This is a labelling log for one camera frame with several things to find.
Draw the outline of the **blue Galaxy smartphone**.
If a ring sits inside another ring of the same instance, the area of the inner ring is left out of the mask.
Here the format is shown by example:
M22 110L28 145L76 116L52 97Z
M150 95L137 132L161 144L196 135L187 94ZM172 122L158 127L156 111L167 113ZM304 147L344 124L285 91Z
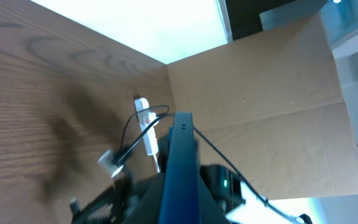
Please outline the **blue Galaxy smartphone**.
M198 159L190 112L175 113L169 136L167 169L158 223L199 223Z

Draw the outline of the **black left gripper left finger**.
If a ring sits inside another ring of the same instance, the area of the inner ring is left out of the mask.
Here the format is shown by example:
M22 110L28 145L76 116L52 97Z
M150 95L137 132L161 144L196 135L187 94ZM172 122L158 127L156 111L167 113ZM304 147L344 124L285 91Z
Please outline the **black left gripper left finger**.
M129 215L124 217L124 224L157 224L163 193L165 176L159 173L135 184L133 196L139 201Z

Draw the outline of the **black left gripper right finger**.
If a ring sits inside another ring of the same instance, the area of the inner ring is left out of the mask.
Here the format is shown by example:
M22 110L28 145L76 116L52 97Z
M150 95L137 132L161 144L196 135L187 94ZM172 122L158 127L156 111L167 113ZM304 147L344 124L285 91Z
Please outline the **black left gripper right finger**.
M200 176L198 176L197 181L201 223L229 224Z

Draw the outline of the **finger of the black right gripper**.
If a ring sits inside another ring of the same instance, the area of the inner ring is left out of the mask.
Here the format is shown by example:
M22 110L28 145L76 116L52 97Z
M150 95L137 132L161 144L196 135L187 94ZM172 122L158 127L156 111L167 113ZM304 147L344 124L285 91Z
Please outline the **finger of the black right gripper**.
M119 224L124 221L122 199L114 187L107 188L83 208L73 197L70 210L71 224Z

